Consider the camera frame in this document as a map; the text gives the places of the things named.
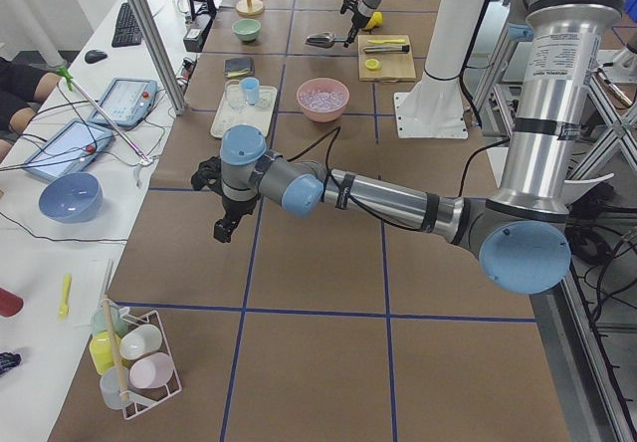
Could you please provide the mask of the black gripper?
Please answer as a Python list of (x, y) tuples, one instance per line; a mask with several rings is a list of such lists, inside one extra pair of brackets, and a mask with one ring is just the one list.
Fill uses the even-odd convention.
[(368, 24), (371, 16), (371, 14), (368, 12), (368, 8), (362, 0), (342, 0), (339, 13), (341, 15), (344, 15), (347, 11), (352, 12), (352, 17), (351, 28), (343, 43), (343, 46), (345, 48), (348, 48), (355, 42), (358, 31), (360, 29), (363, 29)]
[(252, 190), (247, 196), (232, 196), (230, 190), (223, 187), (221, 167), (220, 158), (204, 160), (199, 163), (190, 182), (195, 191), (208, 187), (222, 198), (225, 215), (215, 222), (213, 237), (221, 243), (230, 243), (241, 218), (253, 213), (259, 197)]

